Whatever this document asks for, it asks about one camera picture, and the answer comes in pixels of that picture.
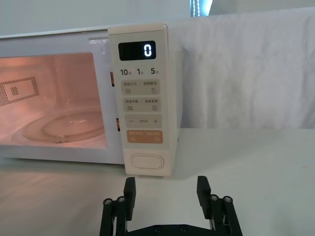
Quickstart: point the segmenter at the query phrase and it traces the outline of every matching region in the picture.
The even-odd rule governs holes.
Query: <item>wall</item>
[[[0,0],[0,35],[189,16],[189,0]]]
[[[315,6],[315,0],[213,0],[210,15]]]

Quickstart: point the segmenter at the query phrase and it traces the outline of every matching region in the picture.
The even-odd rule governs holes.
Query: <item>microwave control panel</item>
[[[167,27],[126,27],[109,41],[123,147],[168,149]]]

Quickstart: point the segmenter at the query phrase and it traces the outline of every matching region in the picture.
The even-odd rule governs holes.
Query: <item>perforated metal pattern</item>
[[[27,96],[24,96],[24,97],[19,97],[17,99],[9,100],[8,96],[7,96],[6,92],[5,92],[4,86],[5,85],[9,85],[9,84],[18,83],[18,82],[24,82],[24,81],[27,81],[27,80],[31,81],[34,93],[30,94],[30,95],[27,95]],[[19,95],[19,91],[18,91],[18,88],[16,86],[11,87],[11,92],[12,92],[12,95],[14,95],[14,96]],[[12,103],[15,103],[15,102],[20,102],[20,101],[23,101],[25,99],[28,99],[28,98],[31,98],[31,97],[35,97],[35,96],[38,96],[38,95],[39,95],[38,86],[37,86],[37,83],[36,83],[36,78],[34,76],[33,77],[19,79],[19,80],[0,82],[0,107],[1,106],[5,106],[5,105],[9,105],[9,104],[12,104]]]

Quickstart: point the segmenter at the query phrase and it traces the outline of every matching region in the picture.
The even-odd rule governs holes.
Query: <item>digital display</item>
[[[120,43],[118,49],[120,60],[148,60],[157,57],[154,41]]]

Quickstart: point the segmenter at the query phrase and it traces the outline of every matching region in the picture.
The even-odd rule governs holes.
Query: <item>oval button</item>
[[[134,167],[140,169],[158,170],[164,165],[163,158],[154,154],[134,154],[131,156],[130,162]]]

